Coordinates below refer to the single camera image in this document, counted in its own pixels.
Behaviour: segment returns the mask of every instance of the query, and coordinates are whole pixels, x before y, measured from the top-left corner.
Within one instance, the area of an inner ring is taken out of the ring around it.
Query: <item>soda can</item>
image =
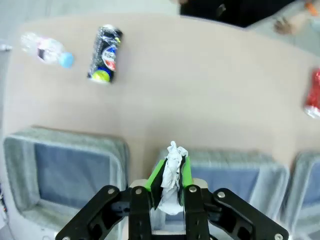
[[[110,84],[116,72],[116,53],[123,33],[112,25],[99,27],[87,77],[100,84]]]

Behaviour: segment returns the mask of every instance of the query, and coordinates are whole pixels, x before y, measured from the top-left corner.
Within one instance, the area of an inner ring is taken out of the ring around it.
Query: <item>white paper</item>
[[[158,208],[169,215],[176,215],[184,210],[178,200],[179,176],[182,156],[187,157],[188,151],[181,146],[177,148],[175,141],[167,149],[169,154],[162,175],[163,190]]]

